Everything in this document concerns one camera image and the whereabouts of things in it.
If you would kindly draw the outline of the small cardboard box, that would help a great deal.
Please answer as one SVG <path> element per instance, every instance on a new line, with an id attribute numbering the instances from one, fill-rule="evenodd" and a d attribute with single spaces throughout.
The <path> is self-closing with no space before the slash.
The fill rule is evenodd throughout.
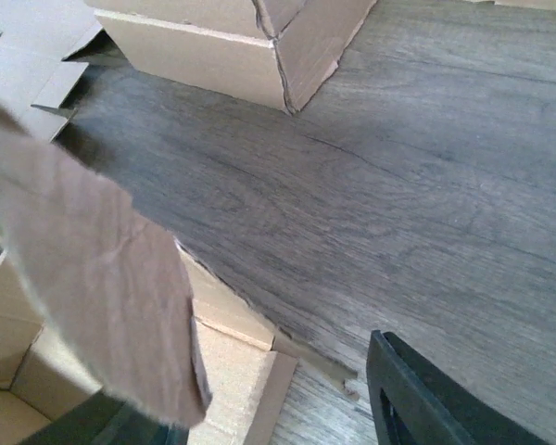
<path id="1" fill-rule="evenodd" d="M 164 426 L 204 421 L 212 395 L 180 242 L 1 105 L 0 243 L 99 391 Z"/>

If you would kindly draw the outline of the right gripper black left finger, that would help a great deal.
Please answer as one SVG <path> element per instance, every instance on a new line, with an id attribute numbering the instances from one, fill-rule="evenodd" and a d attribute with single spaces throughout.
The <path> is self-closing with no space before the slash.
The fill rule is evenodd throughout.
<path id="1" fill-rule="evenodd" d="M 99 391 L 55 422 L 22 440 L 22 445 L 178 445 L 189 431 L 164 426 L 130 404 Z"/>

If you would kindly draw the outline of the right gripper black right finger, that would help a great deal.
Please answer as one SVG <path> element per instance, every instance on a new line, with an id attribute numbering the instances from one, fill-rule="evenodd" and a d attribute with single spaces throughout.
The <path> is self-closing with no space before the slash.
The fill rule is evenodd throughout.
<path id="1" fill-rule="evenodd" d="M 371 332 L 366 374 L 380 444 L 546 442 L 483 403 L 392 332 Z"/>

